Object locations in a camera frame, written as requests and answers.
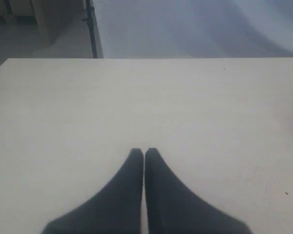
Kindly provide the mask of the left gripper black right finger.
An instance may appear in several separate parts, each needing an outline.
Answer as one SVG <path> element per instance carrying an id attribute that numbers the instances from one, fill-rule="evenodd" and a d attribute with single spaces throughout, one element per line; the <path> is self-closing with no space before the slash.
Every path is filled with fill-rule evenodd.
<path id="1" fill-rule="evenodd" d="M 145 196 L 151 234 L 250 234 L 242 221 L 193 193 L 156 148 L 145 154 Z"/>

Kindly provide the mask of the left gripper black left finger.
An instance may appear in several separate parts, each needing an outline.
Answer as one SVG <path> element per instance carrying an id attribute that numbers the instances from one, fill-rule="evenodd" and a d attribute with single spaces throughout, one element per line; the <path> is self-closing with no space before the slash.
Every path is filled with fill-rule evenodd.
<path id="1" fill-rule="evenodd" d="M 45 234 L 139 234 L 144 156 L 130 150 L 115 176 L 90 200 L 49 222 Z"/>

